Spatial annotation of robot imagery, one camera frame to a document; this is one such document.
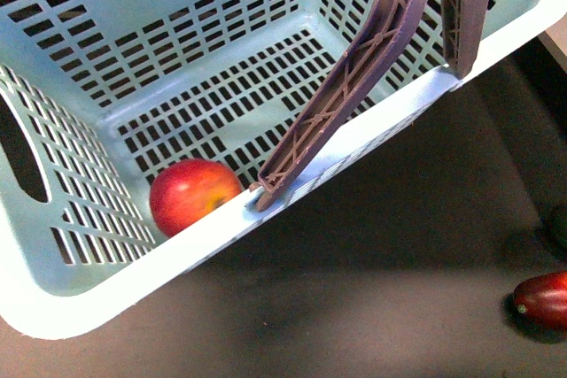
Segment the apple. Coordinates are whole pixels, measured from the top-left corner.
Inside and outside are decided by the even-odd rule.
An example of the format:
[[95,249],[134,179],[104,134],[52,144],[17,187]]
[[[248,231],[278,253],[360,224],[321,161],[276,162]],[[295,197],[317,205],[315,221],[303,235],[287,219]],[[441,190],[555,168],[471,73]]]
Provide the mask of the apple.
[[185,159],[158,174],[150,187],[150,210],[159,230],[172,237],[242,192],[227,166]]

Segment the plastic basket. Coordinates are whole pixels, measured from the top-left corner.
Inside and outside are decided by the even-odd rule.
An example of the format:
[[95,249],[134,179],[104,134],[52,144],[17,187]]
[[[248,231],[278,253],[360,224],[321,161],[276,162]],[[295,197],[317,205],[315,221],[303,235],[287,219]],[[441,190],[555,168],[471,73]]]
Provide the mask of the plastic basket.
[[0,149],[2,316],[47,339],[100,326],[395,135],[567,8],[491,0],[478,59],[459,80],[443,65],[439,0],[428,0],[404,53],[283,197],[257,212],[261,189],[247,190],[167,240],[147,202],[157,173],[203,157],[230,166],[245,187],[256,181],[371,1],[0,0],[10,135]]

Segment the basket slot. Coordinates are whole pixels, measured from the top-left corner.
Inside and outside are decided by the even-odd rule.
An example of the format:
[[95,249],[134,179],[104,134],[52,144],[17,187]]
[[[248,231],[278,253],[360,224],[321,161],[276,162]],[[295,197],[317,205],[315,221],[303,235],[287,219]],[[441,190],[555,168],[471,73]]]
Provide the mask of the basket slot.
[[45,182],[26,136],[0,93],[0,145],[19,186],[35,201],[49,200]]

